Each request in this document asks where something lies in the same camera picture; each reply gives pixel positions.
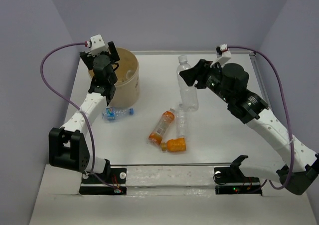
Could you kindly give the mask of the clear bottle blue green label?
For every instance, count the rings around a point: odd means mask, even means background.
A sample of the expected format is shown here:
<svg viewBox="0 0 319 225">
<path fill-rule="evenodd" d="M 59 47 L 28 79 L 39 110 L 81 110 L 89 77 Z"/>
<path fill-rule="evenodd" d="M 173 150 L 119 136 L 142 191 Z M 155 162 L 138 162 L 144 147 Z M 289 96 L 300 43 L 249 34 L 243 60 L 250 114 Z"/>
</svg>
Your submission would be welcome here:
<svg viewBox="0 0 319 225">
<path fill-rule="evenodd" d="M 134 70 L 128 70 L 128 71 L 126 72 L 126 75 L 125 75 L 126 81 L 132 80 L 133 77 L 134 77 L 134 75 L 135 75 L 135 73 L 136 73 L 136 71 L 134 71 Z"/>
</svg>

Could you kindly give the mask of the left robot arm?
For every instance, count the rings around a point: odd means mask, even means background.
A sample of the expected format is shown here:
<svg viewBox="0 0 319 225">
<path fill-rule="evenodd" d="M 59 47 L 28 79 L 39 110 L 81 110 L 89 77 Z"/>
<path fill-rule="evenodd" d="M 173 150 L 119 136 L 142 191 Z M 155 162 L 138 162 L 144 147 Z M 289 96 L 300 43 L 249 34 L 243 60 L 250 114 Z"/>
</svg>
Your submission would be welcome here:
<svg viewBox="0 0 319 225">
<path fill-rule="evenodd" d="M 59 128 L 48 134 L 49 163 L 51 166 L 92 175 L 104 183 L 110 178 L 110 161 L 98 158 L 91 125 L 104 107 L 112 101 L 118 79 L 120 57 L 112 41 L 89 40 L 83 43 L 90 49 L 81 52 L 80 58 L 93 71 L 88 93 L 81 104 L 69 104 L 76 108 L 73 116 Z"/>
</svg>

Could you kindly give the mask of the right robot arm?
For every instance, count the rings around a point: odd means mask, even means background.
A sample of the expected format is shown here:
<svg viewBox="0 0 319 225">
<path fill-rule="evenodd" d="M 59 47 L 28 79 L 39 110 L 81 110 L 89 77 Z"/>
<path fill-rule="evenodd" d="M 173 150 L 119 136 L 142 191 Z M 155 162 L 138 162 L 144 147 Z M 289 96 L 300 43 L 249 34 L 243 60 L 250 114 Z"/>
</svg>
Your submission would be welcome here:
<svg viewBox="0 0 319 225">
<path fill-rule="evenodd" d="M 295 195 L 302 195 L 319 175 L 319 155 L 289 134 L 269 105 L 247 89 L 249 74 L 237 63 L 221 65 L 201 59 L 193 68 L 179 73 L 187 86 L 210 89 L 226 104 L 228 111 L 260 135 L 282 158 L 254 165 L 247 155 L 237 157 L 229 175 L 235 181 L 245 177 L 280 183 Z"/>
</svg>

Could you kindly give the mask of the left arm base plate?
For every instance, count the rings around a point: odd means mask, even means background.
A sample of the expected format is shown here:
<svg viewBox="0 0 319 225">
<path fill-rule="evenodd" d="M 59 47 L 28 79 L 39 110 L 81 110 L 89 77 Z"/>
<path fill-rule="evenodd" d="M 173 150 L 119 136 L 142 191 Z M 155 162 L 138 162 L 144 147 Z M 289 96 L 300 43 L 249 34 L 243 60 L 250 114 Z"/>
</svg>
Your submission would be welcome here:
<svg viewBox="0 0 319 225">
<path fill-rule="evenodd" d="M 108 178 L 102 175 L 83 174 L 79 194 L 81 195 L 107 195 L 124 196 L 127 194 L 127 167 L 112 166 Z"/>
</svg>

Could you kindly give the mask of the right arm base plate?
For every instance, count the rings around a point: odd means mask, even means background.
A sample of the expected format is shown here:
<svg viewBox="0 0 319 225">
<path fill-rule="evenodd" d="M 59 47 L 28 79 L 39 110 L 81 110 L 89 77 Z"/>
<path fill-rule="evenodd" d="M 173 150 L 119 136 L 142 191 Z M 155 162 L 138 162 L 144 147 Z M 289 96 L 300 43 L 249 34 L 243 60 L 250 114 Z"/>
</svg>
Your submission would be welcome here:
<svg viewBox="0 0 319 225">
<path fill-rule="evenodd" d="M 247 155 L 240 155 L 229 166 L 214 168 L 213 180 L 217 195 L 262 195 L 260 179 L 246 177 L 239 169 L 247 158 Z"/>
</svg>

